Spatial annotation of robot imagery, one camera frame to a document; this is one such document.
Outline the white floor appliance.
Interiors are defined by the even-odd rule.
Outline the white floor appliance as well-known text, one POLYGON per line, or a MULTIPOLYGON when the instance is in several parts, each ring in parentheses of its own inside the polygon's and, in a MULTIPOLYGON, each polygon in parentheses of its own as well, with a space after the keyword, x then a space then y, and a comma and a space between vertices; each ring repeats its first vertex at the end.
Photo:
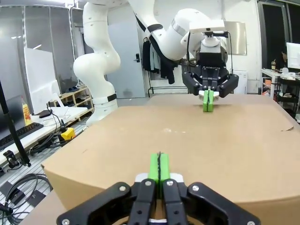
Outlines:
POLYGON ((234 94, 247 94, 248 72, 243 70, 234 70, 234 74, 239 77, 238 87, 233 91, 234 94))

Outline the black metal clamp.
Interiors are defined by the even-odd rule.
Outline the black metal clamp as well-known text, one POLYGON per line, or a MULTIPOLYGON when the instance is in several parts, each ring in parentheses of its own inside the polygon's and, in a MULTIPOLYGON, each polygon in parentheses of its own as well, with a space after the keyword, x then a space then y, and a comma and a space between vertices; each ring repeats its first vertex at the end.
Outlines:
POLYGON ((8 150, 4 152, 3 155, 7 159, 10 169, 14 169, 15 167, 20 165, 20 162, 16 159, 15 154, 12 151, 8 150))

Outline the seated person in black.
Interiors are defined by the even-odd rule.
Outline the seated person in black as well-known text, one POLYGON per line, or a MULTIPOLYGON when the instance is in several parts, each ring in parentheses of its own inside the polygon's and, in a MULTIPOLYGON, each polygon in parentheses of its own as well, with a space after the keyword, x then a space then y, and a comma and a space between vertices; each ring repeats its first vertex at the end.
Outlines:
POLYGON ((276 57, 275 61, 276 70, 282 70, 283 68, 288 68, 288 58, 286 47, 282 48, 280 54, 276 57))

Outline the black utility cart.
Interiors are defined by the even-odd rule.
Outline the black utility cart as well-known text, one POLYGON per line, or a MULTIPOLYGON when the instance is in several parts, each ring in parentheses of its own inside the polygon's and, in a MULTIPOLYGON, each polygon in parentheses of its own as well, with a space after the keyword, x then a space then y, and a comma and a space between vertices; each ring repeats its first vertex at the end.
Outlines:
POLYGON ((274 100, 294 119, 300 106, 300 78, 275 76, 274 100))

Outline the yellow bottle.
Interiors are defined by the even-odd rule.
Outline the yellow bottle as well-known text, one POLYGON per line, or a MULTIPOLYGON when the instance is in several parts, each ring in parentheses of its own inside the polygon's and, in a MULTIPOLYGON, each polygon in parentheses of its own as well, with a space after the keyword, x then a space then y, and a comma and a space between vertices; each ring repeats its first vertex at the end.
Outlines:
POLYGON ((30 109, 29 109, 28 105, 25 103, 23 97, 21 97, 21 100, 22 100, 22 111, 23 111, 24 122, 25 122, 25 125, 27 126, 32 123, 30 109))

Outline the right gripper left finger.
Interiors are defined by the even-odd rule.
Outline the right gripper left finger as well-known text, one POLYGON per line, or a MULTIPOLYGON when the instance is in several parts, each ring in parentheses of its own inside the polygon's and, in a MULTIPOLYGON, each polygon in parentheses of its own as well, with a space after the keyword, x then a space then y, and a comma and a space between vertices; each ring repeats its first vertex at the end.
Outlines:
POLYGON ((57 225, 113 225, 128 218, 127 225, 148 225, 160 173, 160 154, 152 154, 150 172, 132 186, 117 182, 98 195, 57 217, 57 225))

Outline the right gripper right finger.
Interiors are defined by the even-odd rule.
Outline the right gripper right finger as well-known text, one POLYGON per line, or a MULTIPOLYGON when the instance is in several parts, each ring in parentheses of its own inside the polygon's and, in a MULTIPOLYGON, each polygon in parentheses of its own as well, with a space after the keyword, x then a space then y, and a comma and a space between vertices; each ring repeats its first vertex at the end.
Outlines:
POLYGON ((159 184, 168 225, 261 225, 260 219, 200 182, 186 186, 169 172, 168 154, 159 154, 159 184))

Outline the brown cardboard box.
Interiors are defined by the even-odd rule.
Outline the brown cardboard box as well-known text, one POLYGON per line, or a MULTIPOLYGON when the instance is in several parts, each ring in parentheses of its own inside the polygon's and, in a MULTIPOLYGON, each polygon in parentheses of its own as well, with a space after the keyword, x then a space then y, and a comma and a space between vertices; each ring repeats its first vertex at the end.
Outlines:
POLYGON ((133 184, 153 153, 260 218, 300 225, 300 126, 275 101, 120 107, 42 163, 66 209, 116 182, 133 184))

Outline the silver wall board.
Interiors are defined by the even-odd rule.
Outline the silver wall board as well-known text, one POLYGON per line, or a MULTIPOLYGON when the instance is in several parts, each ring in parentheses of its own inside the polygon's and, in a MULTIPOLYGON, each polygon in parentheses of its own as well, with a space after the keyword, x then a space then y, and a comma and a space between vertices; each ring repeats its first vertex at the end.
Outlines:
POLYGON ((225 29, 231 34, 227 39, 227 50, 233 55, 247 55, 246 24, 244 22, 225 21, 225 29))

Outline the yellow emergency stop box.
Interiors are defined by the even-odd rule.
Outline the yellow emergency stop box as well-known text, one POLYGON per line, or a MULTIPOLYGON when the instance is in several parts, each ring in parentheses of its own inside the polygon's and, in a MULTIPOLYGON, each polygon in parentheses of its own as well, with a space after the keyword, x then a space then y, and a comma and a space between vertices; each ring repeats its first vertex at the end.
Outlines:
POLYGON ((60 139, 64 141, 71 140, 75 137, 75 130, 72 127, 63 128, 61 130, 60 139))

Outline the white partition panel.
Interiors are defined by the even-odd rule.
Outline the white partition panel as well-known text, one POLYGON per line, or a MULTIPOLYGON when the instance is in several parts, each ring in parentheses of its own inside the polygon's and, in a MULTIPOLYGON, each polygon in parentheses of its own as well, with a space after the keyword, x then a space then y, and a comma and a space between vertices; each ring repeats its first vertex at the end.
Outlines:
POLYGON ((60 88, 55 76, 53 54, 38 49, 24 48, 26 76, 33 113, 46 109, 46 104, 57 99, 60 88))

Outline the wooden shoe rack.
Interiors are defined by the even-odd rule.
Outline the wooden shoe rack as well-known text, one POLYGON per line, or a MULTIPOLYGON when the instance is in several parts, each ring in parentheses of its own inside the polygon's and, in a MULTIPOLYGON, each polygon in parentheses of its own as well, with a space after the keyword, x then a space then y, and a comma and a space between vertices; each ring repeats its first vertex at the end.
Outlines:
POLYGON ((87 111, 81 113, 75 117, 75 121, 82 121, 86 117, 90 117, 94 112, 94 105, 90 90, 82 85, 79 88, 75 88, 73 92, 66 92, 60 95, 60 100, 64 106, 67 107, 80 107, 87 108, 87 111))

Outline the clothes rack with dark clothes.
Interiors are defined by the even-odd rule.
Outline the clothes rack with dark clothes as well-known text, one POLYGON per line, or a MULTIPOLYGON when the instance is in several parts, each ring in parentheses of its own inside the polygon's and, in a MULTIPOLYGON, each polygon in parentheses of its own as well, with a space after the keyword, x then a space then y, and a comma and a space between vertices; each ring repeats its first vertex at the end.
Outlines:
POLYGON ((188 93, 186 87, 175 84, 174 72, 171 72, 165 65, 161 66, 161 62, 150 40, 144 37, 142 44, 142 68, 147 73, 148 97, 156 93, 188 93))

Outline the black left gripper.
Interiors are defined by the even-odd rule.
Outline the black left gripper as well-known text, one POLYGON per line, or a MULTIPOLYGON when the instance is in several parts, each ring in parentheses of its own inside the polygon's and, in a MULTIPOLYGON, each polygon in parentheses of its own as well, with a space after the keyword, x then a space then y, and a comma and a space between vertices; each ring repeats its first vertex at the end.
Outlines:
POLYGON ((182 80, 188 92, 198 96, 203 102, 204 112, 213 112, 213 104, 219 98, 232 93, 239 83, 239 76, 230 74, 226 68, 227 52, 198 52, 193 72, 203 78, 209 78, 209 90, 204 88, 188 67, 182 69, 182 80))

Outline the white computer monitor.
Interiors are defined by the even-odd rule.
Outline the white computer monitor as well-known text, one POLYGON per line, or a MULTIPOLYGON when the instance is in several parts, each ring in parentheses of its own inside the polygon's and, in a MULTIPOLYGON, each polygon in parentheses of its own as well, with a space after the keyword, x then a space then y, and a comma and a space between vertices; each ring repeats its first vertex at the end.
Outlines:
POLYGON ((300 44, 286 43, 288 67, 300 70, 300 44))

